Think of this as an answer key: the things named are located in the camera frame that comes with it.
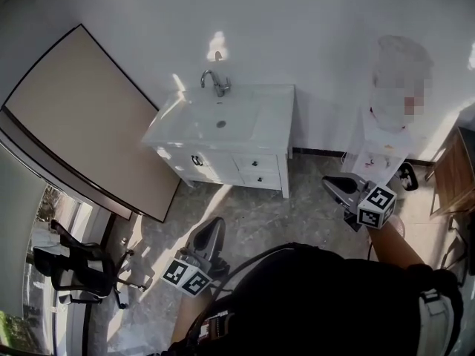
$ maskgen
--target sink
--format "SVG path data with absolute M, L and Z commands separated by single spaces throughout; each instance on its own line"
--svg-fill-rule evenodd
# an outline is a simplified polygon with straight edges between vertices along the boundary
M 281 125 L 280 118 L 292 114 L 293 97 L 292 85 L 233 85 L 222 97 L 216 96 L 214 88 L 173 93 L 143 142 L 177 147 L 249 141 L 284 144 L 281 133 L 287 124 Z

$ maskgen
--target black office chair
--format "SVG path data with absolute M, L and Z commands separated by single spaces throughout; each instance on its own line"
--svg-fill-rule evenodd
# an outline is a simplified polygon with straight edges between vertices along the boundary
M 61 244 L 69 248 L 70 255 L 51 254 L 38 248 L 33 249 L 33 263 L 35 268 L 43 275 L 51 278 L 51 283 L 57 291 L 81 291 L 80 299 L 73 298 L 71 294 L 59 297 L 59 302 L 70 303 L 95 303 L 100 304 L 111 290 L 119 309 L 126 309 L 128 305 L 121 303 L 117 283 L 145 291 L 145 286 L 139 286 L 118 277 L 125 258 L 134 255 L 134 251 L 127 249 L 118 263 L 114 263 L 111 255 L 96 243 L 83 244 L 76 240 L 64 227 L 55 220 L 51 220 L 51 228 L 55 229 L 61 237 Z M 91 268 L 93 261 L 102 264 L 102 271 Z M 73 272 L 70 285 L 62 285 L 66 271 Z

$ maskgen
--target person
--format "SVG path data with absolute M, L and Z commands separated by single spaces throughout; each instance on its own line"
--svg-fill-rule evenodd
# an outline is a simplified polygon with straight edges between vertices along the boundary
M 212 293 L 183 296 L 162 355 L 448 355 L 463 312 L 455 275 L 426 266 L 389 221 L 368 232 L 378 262 L 310 245 L 264 258 L 212 303 L 192 348 Z

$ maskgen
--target marble floor tile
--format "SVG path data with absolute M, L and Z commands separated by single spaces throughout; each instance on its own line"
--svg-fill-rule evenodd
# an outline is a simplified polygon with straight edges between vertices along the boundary
M 221 216 L 226 221 L 222 257 L 232 268 L 273 246 L 288 242 L 317 245 L 342 257 L 366 258 L 367 232 L 355 233 L 342 220 L 343 210 L 321 187 L 323 175 L 338 171 L 340 159 L 295 154 L 289 160 L 290 198 L 279 191 L 196 183 L 180 183 L 164 223 L 147 217 L 117 219 L 108 250 L 119 257 L 123 237 L 135 255 L 124 276 L 147 283 L 147 292 L 123 289 L 129 308 L 117 309 L 110 296 L 94 306 L 89 330 L 90 355 L 147 355 L 168 348 L 180 294 L 159 280 L 169 257 L 183 246 L 194 225 Z M 417 168 L 418 176 L 425 172 Z M 405 194 L 398 212 L 406 225 L 407 241 L 422 258 L 436 265 L 446 245 L 443 219 L 430 220 L 432 187 L 421 183 L 420 191 Z M 235 278 L 234 287 L 242 276 Z

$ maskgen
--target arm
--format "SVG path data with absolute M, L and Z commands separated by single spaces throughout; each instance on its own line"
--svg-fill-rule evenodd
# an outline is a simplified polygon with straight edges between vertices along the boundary
M 171 336 L 171 344 L 185 338 L 194 320 L 211 301 L 211 297 L 212 294 L 209 287 L 203 290 L 197 297 L 182 296 L 177 321 Z
M 368 233 L 380 262 L 404 269 L 414 264 L 424 263 L 389 221 L 381 229 L 369 228 Z

